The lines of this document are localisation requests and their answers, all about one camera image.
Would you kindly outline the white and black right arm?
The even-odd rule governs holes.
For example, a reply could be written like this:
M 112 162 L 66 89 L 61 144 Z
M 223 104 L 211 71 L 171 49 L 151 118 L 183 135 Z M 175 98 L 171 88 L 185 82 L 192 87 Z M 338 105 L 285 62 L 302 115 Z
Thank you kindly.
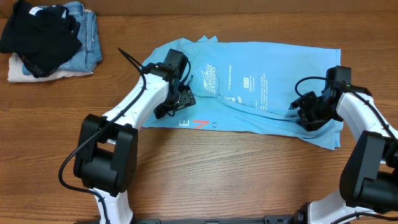
M 298 124 L 316 131 L 330 120 L 344 121 L 356 145 L 341 173 L 339 189 L 301 206 L 288 223 L 349 223 L 360 217 L 397 221 L 397 130 L 380 114 L 371 92 L 351 84 L 351 69 L 335 66 L 323 78 L 321 96 L 300 95 L 290 105 Z

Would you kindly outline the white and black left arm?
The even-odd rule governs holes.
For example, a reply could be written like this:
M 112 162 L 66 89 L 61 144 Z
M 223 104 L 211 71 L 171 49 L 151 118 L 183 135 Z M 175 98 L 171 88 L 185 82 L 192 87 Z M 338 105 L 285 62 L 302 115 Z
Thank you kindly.
M 175 116 L 195 105 L 186 83 L 190 62 L 170 49 L 163 62 L 141 65 L 122 53 L 139 71 L 129 94 L 102 116 L 89 114 L 82 122 L 73 173 L 94 195 L 98 223 L 133 223 L 127 190 L 137 167 L 138 132 L 151 114 L 156 119 Z

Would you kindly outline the light blue printed t-shirt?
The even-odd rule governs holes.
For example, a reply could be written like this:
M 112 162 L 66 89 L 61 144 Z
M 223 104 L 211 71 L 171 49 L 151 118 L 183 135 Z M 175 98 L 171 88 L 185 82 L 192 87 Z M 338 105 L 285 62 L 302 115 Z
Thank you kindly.
M 163 61 L 170 49 L 183 52 L 190 61 L 187 80 L 196 104 L 173 117 L 151 116 L 145 127 L 275 134 L 325 149 L 340 146 L 341 122 L 331 120 L 306 131 L 297 123 L 297 111 L 290 109 L 299 94 L 321 93 L 326 71 L 341 63 L 340 50 L 181 38 L 156 48 L 147 61 Z

